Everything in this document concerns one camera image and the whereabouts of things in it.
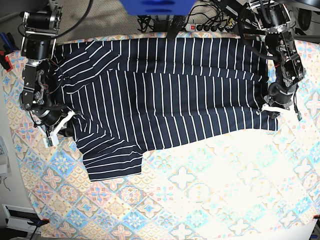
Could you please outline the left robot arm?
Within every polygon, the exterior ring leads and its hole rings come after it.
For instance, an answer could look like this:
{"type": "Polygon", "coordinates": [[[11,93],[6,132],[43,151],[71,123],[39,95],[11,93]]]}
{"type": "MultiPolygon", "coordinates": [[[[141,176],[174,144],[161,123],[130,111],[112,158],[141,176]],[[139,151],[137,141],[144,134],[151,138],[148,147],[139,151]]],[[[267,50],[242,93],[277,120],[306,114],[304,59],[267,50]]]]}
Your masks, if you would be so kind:
{"type": "Polygon", "coordinates": [[[241,7],[237,17],[238,32],[244,45],[259,58],[273,61],[275,67],[276,80],[269,84],[267,94],[263,97],[264,104],[257,113],[267,111],[273,119],[283,114],[301,121],[297,91],[306,71],[297,52],[290,24],[291,17],[286,6],[273,0],[250,0],[241,7]],[[248,12],[254,15],[264,35],[266,54],[255,49],[245,38],[244,24],[248,12]]]}

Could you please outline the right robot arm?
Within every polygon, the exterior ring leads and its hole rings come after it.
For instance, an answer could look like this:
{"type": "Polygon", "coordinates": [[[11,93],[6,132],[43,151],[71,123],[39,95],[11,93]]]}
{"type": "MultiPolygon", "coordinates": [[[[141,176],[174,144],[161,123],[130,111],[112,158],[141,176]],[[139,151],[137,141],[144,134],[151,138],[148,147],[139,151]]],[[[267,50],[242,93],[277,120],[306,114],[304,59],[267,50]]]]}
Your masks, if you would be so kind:
{"type": "Polygon", "coordinates": [[[63,33],[59,33],[62,18],[62,7],[55,0],[22,0],[20,15],[23,18],[18,32],[22,36],[21,55],[27,63],[22,71],[24,82],[19,104],[22,110],[35,115],[36,128],[44,131],[45,137],[62,135],[72,137],[70,118],[74,113],[67,114],[65,104],[55,104],[52,94],[58,86],[50,88],[49,73],[58,64],[53,56],[56,40],[75,29],[87,17],[93,5],[88,7],[77,23],[63,33]]]}

